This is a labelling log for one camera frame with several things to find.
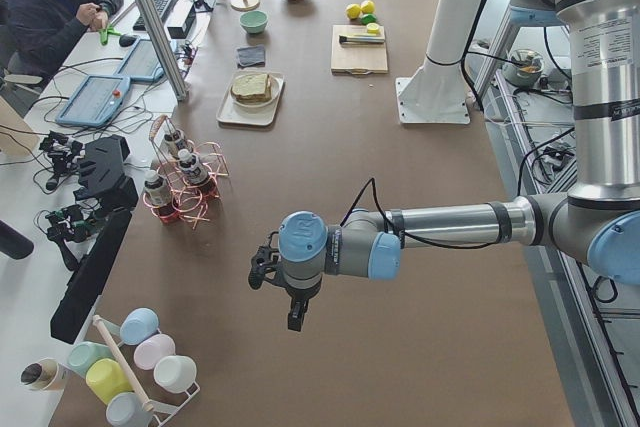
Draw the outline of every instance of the yellow cup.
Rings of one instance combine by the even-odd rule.
[[[87,385],[98,398],[109,405],[111,399],[122,392],[132,392],[133,388],[122,368],[113,359],[100,359],[87,371]]]

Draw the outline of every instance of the blue joint cap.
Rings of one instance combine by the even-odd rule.
[[[305,262],[324,249],[327,226],[313,212],[295,212],[282,221],[278,248],[290,262]]]
[[[554,10],[528,9],[509,6],[509,20],[520,27],[553,27],[564,25]]]
[[[400,270],[400,239],[380,232],[373,241],[369,255],[369,278],[395,279]]]
[[[587,263],[598,274],[623,284],[640,285],[640,211],[618,217],[602,228],[587,251]]]

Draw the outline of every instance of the bread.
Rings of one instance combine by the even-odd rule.
[[[231,86],[231,95],[239,102],[267,102],[271,100],[271,77],[269,74],[247,74],[238,77]]]

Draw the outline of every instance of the bowl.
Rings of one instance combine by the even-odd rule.
[[[542,55],[533,50],[513,51],[509,60],[511,62],[502,65],[502,71],[507,82],[516,87],[533,87],[544,70]]]
[[[260,10],[245,12],[240,16],[240,25],[247,31],[247,34],[264,32],[267,26],[267,14]]]

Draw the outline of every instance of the brown table surface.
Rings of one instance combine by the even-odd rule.
[[[332,25],[361,1],[261,0],[267,30],[247,36],[218,0],[174,121],[218,142],[231,178],[195,231],[139,205],[97,312],[119,323],[150,307],[195,359],[202,391],[175,426],[573,425],[518,245],[409,249],[390,282],[325,276],[302,333],[286,329],[284,290],[247,285],[251,256],[284,216],[337,223],[372,176],[385,209],[510,200],[482,115],[468,126],[398,121],[395,78],[422,64],[438,0],[374,0],[389,74],[331,74]],[[276,120],[222,127],[235,49],[256,44],[285,77]],[[106,425],[104,405],[74,377],[50,425]]]

